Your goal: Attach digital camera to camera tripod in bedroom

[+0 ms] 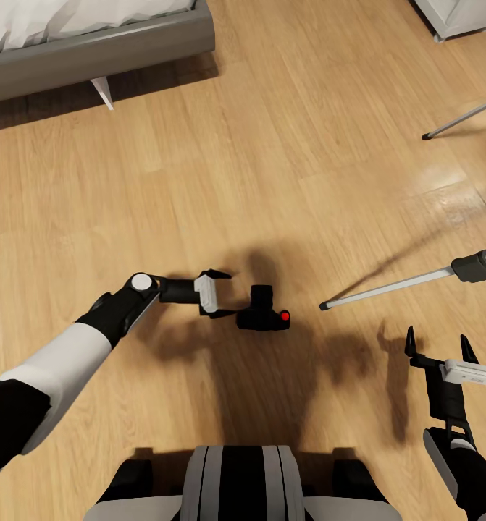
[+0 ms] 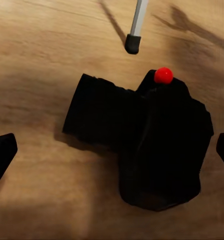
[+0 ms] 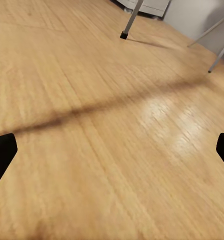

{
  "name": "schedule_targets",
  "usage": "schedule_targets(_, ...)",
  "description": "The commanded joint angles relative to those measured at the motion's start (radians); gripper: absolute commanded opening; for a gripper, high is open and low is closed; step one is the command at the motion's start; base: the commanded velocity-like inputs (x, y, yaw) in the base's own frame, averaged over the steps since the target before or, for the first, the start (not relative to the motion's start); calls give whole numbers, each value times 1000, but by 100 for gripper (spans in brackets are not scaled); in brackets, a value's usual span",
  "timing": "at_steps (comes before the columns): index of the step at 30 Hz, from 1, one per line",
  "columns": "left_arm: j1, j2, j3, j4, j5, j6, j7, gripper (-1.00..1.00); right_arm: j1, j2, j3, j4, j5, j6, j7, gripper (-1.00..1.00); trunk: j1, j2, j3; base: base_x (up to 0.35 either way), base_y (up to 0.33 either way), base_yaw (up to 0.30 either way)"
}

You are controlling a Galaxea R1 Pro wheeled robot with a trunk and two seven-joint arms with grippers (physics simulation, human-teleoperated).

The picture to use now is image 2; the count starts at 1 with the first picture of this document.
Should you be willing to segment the digital camera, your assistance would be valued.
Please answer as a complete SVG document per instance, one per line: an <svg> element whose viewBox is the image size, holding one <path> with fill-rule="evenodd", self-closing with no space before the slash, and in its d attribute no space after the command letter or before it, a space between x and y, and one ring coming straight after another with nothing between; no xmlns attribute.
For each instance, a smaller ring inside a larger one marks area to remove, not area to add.
<svg viewBox="0 0 224 240"><path fill-rule="evenodd" d="M199 171L214 131L205 105L162 67L150 70L137 91L83 74L62 133L121 152L122 199L161 212L200 193Z"/></svg>

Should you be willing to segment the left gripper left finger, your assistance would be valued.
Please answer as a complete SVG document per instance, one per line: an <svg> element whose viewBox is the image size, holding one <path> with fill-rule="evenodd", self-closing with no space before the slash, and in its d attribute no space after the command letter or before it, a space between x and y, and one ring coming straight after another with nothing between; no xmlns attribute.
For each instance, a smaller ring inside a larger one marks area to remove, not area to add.
<svg viewBox="0 0 224 240"><path fill-rule="evenodd" d="M18 152L13 133L0 136L0 180Z"/></svg>

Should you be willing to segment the camera tripod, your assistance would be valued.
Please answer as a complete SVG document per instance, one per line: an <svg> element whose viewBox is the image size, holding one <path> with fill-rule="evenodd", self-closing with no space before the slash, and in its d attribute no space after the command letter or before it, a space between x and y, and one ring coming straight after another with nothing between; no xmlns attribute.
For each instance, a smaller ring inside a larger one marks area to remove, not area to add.
<svg viewBox="0 0 224 240"><path fill-rule="evenodd" d="M139 45L141 41L140 31L144 21L147 5L148 0L138 0L137 2L131 32L127 35L125 42L125 49L127 52L136 54L139 53Z"/></svg>

